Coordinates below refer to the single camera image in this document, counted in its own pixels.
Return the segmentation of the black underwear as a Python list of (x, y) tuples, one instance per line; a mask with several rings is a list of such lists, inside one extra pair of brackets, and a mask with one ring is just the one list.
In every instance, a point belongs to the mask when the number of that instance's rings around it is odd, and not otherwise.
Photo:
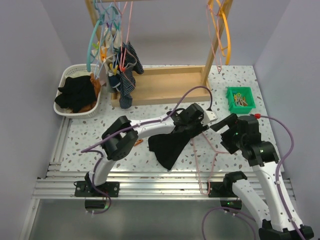
[(170, 171), (188, 142), (198, 135), (189, 131), (153, 135), (148, 138), (148, 148), (158, 163)]
[(67, 77), (60, 94), (54, 102), (62, 109), (71, 109), (73, 113), (89, 111), (92, 104), (96, 104), (97, 95), (90, 75)]

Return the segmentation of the orange clothespin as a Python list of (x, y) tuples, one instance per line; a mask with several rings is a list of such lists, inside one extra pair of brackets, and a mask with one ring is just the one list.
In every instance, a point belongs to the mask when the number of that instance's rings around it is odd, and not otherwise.
[(136, 143), (134, 144), (134, 146), (137, 146), (137, 145), (141, 144), (143, 141), (144, 141), (143, 139), (137, 140)]

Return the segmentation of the yellow plastic hanger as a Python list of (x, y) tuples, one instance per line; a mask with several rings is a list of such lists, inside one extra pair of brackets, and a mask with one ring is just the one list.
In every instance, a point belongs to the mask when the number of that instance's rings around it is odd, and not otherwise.
[(229, 12), (232, 7), (232, 0), (215, 0), (214, 11), (219, 15), (219, 35), (222, 44), (222, 58), (224, 65), (229, 65), (232, 55), (232, 41), (228, 23)]

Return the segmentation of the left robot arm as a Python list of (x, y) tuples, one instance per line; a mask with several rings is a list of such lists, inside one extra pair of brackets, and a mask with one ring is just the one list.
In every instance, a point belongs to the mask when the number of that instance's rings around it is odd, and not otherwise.
[(76, 197), (117, 197), (119, 182), (107, 181), (115, 163), (126, 158), (138, 140), (147, 139), (148, 149), (157, 162), (170, 171), (188, 142), (209, 129), (217, 119), (211, 108), (197, 103), (187, 108), (177, 108), (164, 115), (145, 120), (129, 120), (120, 116), (101, 136), (100, 152), (89, 147), (85, 152), (100, 154), (93, 169), (83, 181), (74, 182)]

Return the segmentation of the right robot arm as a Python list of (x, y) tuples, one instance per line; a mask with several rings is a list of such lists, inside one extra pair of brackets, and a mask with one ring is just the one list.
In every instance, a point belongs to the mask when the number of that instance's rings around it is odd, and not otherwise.
[(242, 171), (230, 172), (224, 176), (223, 192), (227, 196), (237, 196), (249, 210), (258, 224), (261, 240), (310, 240), (314, 231), (303, 223), (297, 214), (287, 192), (280, 168), (283, 159), (279, 159), (274, 145), (263, 141), (260, 133), (261, 114), (237, 116), (232, 113), (211, 129), (221, 133), (221, 145), (230, 153), (241, 151), (256, 175), (265, 199), (251, 187)]

